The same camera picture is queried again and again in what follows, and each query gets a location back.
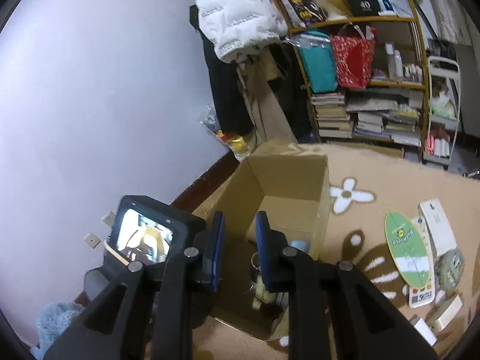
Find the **plastic bag with toys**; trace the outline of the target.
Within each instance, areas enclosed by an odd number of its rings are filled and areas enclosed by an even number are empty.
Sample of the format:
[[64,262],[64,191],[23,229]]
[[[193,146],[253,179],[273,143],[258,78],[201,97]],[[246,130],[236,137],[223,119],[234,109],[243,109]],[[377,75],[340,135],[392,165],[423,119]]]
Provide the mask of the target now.
[[251,153],[249,145],[242,136],[236,133],[223,133],[215,114],[208,114],[200,121],[200,124],[213,134],[224,146],[228,147],[239,162]]

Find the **flat white rectangular device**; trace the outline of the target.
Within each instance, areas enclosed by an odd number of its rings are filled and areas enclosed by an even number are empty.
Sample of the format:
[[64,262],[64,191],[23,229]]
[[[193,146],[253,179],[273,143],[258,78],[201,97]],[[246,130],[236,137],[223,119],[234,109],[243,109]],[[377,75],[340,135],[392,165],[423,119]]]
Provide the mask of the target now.
[[439,199],[421,202],[419,209],[430,232],[434,255],[439,258],[448,251],[454,250],[456,248],[456,238]]

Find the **yellow wooden shelf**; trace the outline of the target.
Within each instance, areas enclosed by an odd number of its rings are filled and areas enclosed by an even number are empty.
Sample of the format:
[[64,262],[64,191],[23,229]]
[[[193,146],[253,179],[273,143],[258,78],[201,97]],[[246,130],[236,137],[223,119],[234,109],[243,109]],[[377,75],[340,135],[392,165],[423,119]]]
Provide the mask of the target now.
[[428,88],[413,0],[275,0],[321,141],[420,148]]

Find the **left stack of books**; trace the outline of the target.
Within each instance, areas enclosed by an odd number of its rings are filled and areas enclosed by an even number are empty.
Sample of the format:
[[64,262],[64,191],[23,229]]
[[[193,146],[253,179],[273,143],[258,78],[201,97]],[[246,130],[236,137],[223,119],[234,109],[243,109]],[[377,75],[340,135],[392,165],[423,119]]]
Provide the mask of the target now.
[[343,92],[313,94],[311,104],[320,139],[352,138],[353,122],[346,111]]

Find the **right stack of books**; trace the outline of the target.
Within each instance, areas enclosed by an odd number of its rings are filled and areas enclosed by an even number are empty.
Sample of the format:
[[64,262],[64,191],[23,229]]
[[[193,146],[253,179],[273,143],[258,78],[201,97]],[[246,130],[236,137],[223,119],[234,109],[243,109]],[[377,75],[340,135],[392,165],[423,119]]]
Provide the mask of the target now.
[[411,88],[373,87],[346,92],[346,113],[357,139],[419,147],[424,92]]

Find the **teal bag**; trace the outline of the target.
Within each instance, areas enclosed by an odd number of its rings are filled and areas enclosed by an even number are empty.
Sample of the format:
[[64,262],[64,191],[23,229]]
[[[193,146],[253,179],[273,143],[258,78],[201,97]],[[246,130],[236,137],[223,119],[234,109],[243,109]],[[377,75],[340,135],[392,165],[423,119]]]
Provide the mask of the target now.
[[294,35],[292,41],[298,48],[311,91],[314,94],[334,92],[338,83],[330,36],[308,30]]

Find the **wall socket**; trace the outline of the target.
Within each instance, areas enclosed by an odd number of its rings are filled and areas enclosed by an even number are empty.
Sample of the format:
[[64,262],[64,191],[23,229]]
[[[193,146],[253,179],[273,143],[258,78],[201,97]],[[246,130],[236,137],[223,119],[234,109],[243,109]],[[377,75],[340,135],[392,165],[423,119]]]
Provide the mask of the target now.
[[103,222],[109,227],[112,228],[116,221],[116,214],[110,211],[104,218]]
[[89,233],[85,236],[84,242],[90,248],[95,249],[101,243],[101,240],[94,233]]

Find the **black keys bunch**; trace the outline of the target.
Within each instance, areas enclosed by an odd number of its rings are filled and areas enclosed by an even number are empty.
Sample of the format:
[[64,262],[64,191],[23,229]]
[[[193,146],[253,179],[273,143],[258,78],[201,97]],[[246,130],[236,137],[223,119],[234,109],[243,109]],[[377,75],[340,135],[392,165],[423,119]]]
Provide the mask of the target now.
[[250,289],[253,294],[252,309],[259,311],[261,315],[277,319],[288,306],[288,294],[286,292],[269,292],[264,284],[261,270],[260,257],[254,252],[250,257]]

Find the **lower wall socket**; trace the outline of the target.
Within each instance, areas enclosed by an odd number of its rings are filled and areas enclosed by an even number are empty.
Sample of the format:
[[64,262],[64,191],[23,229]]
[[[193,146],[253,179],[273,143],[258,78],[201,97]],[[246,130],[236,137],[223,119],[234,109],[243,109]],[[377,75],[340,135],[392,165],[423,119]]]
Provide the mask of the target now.
[[94,233],[89,233],[85,236],[84,242],[90,248],[95,249],[101,243],[101,240]]

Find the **stack of books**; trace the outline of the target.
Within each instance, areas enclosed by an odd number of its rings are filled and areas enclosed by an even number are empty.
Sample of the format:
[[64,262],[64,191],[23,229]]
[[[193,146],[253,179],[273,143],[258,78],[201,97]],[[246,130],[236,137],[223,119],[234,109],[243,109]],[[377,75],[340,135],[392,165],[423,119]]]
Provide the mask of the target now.
[[419,147],[424,92],[411,88],[373,87],[346,92],[346,113],[357,139]]
[[320,139],[352,138],[353,122],[346,111],[343,92],[313,94],[311,104]]

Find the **white puffer jacket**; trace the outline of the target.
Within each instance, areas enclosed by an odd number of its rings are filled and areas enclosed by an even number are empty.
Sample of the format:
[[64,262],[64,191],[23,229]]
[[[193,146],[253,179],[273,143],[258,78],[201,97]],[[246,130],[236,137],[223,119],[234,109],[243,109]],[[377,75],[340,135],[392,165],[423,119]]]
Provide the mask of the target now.
[[199,27],[224,63],[240,62],[287,35],[272,0],[195,0]]

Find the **white square box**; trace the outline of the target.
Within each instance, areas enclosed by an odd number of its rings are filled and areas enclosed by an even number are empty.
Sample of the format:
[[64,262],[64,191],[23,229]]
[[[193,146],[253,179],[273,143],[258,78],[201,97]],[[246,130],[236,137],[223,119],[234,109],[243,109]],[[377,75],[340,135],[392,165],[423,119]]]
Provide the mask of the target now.
[[417,332],[425,339],[425,341],[433,347],[437,342],[437,337],[431,330],[431,328],[427,325],[425,320],[421,317],[414,317],[411,320],[411,325],[417,330]]

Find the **cardboard box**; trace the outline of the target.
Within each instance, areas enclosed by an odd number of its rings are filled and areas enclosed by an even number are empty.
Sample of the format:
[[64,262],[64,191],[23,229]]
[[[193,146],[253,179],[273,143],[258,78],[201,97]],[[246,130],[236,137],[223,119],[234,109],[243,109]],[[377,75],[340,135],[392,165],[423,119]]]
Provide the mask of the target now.
[[216,211],[225,217],[222,280],[211,316],[262,341],[284,336],[287,312],[271,317],[254,305],[251,257],[256,252],[256,214],[264,211],[272,229],[284,233],[288,242],[306,242],[308,254],[318,258],[329,206],[325,155],[256,153],[244,159],[224,189],[194,211],[207,222]]

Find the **upper wall socket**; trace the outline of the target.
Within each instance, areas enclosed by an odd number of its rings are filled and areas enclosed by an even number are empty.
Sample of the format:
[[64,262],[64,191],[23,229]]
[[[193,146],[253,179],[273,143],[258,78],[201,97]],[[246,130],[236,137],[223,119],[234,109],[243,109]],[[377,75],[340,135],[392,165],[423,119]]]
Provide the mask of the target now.
[[112,228],[116,221],[116,214],[110,211],[104,218],[103,222],[109,227]]

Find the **black paper bag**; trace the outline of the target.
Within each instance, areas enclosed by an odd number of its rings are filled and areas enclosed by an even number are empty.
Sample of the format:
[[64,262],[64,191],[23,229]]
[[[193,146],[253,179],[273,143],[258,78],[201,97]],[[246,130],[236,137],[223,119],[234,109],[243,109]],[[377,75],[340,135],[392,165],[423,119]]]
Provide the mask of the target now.
[[377,0],[347,0],[354,17],[378,16],[381,10]]

